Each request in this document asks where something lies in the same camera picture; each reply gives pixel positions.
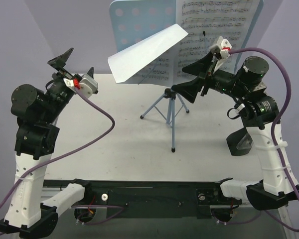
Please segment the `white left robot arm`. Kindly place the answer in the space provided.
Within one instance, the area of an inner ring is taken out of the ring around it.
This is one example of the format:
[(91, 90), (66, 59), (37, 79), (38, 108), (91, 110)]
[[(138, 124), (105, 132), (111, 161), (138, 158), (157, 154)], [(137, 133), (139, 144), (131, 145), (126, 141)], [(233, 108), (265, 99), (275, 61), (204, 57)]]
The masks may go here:
[(52, 157), (59, 133), (54, 122), (75, 94), (64, 81), (72, 80), (78, 88), (81, 81), (93, 78), (93, 68), (85, 76), (72, 75), (65, 70), (72, 52), (73, 48), (70, 48), (48, 61), (56, 72), (46, 84), (45, 91), (23, 84), (11, 95), (11, 113), (17, 117), (18, 124), (14, 150), (15, 181), (19, 185), (13, 192), (5, 218), (0, 220), (1, 233), (18, 233), (22, 239), (40, 239), (52, 233), (56, 226), (57, 207), (40, 202), (46, 166), (28, 175), (25, 172)]

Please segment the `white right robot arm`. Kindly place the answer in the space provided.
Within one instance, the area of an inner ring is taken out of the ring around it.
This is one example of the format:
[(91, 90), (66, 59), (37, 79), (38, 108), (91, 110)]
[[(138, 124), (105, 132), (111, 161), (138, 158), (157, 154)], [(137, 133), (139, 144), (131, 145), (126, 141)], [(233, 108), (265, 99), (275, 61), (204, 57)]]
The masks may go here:
[(248, 154), (254, 148), (260, 161), (262, 180), (243, 182), (223, 181), (213, 190), (213, 199), (223, 204), (230, 198), (246, 199), (259, 210), (277, 209), (299, 198), (299, 182), (288, 162), (277, 119), (276, 101), (265, 92), (262, 79), (269, 70), (267, 61), (258, 56), (245, 59), (236, 74), (218, 69), (219, 59), (212, 53), (182, 68), (194, 76), (192, 81), (173, 85), (173, 91), (193, 103), (197, 95), (215, 90), (228, 95), (235, 102), (237, 117), (243, 127), (230, 134), (226, 141), (233, 156)]

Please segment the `black metronome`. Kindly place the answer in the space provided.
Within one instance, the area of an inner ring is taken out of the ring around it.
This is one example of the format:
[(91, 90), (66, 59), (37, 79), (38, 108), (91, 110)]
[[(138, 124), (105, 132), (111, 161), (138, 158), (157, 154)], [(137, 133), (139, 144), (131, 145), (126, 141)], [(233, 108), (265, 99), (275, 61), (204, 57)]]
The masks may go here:
[(253, 140), (247, 130), (242, 128), (230, 134), (226, 142), (232, 156), (244, 156), (252, 149)]

